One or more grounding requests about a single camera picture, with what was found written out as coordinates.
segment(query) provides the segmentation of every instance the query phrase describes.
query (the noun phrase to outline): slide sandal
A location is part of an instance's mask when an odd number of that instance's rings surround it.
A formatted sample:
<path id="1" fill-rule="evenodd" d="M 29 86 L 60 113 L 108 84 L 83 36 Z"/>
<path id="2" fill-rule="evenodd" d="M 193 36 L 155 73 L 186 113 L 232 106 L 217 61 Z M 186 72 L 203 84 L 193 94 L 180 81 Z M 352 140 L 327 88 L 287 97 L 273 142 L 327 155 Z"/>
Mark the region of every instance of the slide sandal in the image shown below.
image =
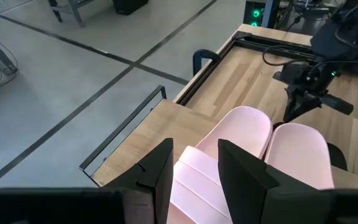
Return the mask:
<path id="1" fill-rule="evenodd" d="M 280 125 L 272 135 L 265 162 L 316 189 L 333 189 L 327 142 L 302 124 Z"/>
<path id="2" fill-rule="evenodd" d="M 272 122 L 265 113 L 249 106 L 239 106 L 228 112 L 196 148 L 217 160 L 218 139 L 226 139 L 262 158 L 271 134 Z"/>
<path id="3" fill-rule="evenodd" d="M 177 216 L 182 212 L 193 223 L 232 223 L 218 161 L 195 147 L 188 146 L 173 167 L 170 201 Z"/>

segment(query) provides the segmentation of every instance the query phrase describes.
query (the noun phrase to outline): wooden tabletop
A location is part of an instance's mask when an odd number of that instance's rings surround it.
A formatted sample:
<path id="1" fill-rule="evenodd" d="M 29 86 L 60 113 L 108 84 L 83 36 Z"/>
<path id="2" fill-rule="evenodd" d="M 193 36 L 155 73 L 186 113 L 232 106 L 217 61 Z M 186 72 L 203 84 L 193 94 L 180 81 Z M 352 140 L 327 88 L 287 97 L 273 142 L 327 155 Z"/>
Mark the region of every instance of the wooden tabletop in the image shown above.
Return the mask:
<path id="1" fill-rule="evenodd" d="M 92 178 L 105 185 L 125 172 L 165 138 L 173 138 L 174 162 L 186 146 L 195 146 L 218 121 L 163 100 L 108 157 Z M 336 187 L 358 188 L 358 176 L 333 167 Z"/>
<path id="2" fill-rule="evenodd" d="M 311 38 L 308 35 L 248 25 L 241 25 L 239 30 L 304 45 L 309 45 Z M 267 55 L 266 58 L 273 63 L 288 60 L 273 55 Z M 261 52 L 234 47 L 186 106 L 219 120 L 231 109 L 246 105 L 263 111 L 274 123 L 282 121 L 287 102 L 284 90 L 286 85 L 272 78 L 281 69 L 264 63 Z M 191 86 L 202 70 L 175 100 Z M 327 142 L 340 148 L 347 160 L 348 170 L 358 175 L 358 76 L 342 74 L 333 80 L 328 90 L 330 94 L 354 105 L 350 116 L 323 105 L 323 108 L 316 108 L 293 122 L 318 130 Z"/>

